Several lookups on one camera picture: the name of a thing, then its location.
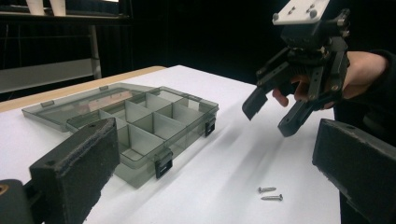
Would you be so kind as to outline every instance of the white table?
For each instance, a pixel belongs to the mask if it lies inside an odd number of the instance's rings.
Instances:
[[[135,189],[113,175],[86,223],[340,223],[338,189],[312,165],[319,120],[284,138],[277,124],[289,111],[269,101],[249,121],[242,103],[255,86],[184,66],[123,81],[166,86],[219,104],[216,130],[201,137],[177,158],[160,180],[152,177]],[[29,166],[70,133],[59,133],[25,118],[21,108],[0,113],[0,179],[24,184]],[[276,187],[260,195],[258,187]],[[282,194],[284,201],[263,201]]]

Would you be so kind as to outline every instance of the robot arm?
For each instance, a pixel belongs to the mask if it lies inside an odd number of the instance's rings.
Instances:
[[[297,102],[278,128],[287,137],[295,134],[309,115],[329,102],[342,98],[347,59],[349,10],[343,9],[333,20],[321,16],[329,0],[306,2],[291,0],[274,14],[274,25],[285,25],[281,38],[287,44],[274,58],[257,71],[257,88],[243,104],[242,110],[252,119],[266,103],[266,94],[278,88],[284,95],[293,93],[290,79],[307,74],[310,78],[308,101]],[[331,89],[325,90],[330,80]]]

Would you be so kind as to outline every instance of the screw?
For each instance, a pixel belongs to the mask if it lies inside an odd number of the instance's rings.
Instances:
[[[8,185],[0,184],[0,195],[6,193],[8,190]]]
[[[332,91],[338,91],[339,87],[337,85],[332,86]]]
[[[307,10],[306,10],[306,13],[308,13],[312,8],[314,8],[315,7],[315,4],[312,4]]]
[[[342,37],[347,37],[347,36],[349,36],[349,31],[343,31],[343,32],[341,32],[341,36],[342,36]]]
[[[309,16],[314,19],[318,15],[318,12],[316,10],[312,10],[309,12]]]
[[[276,188],[262,188],[262,187],[259,187],[259,189],[258,189],[260,194],[262,194],[262,193],[264,193],[266,191],[272,191],[272,190],[276,190]]]
[[[273,15],[273,19],[274,19],[274,21],[277,21],[277,20],[279,20],[279,14],[277,14],[277,13],[274,13],[274,15]]]
[[[346,19],[345,18],[339,19],[337,21],[337,26],[345,26],[345,25],[346,25]]]
[[[262,197],[262,200],[278,200],[278,201],[283,201],[283,196],[282,196],[282,194],[279,194],[279,196],[267,196],[267,197]]]

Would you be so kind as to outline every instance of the shelf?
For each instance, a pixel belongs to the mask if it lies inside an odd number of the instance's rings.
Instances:
[[[118,17],[98,17],[98,16],[34,16],[28,13],[9,13],[0,12],[0,23],[4,24],[78,24],[78,25],[96,25],[96,26],[130,26],[132,18],[125,15]]]
[[[92,59],[47,63],[0,70],[0,93],[95,76]]]

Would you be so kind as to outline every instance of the plastic organizer box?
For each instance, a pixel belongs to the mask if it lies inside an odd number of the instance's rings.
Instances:
[[[24,108],[25,117],[72,133],[99,119],[117,122],[120,176],[139,188],[215,129],[219,105],[166,87],[117,83]]]

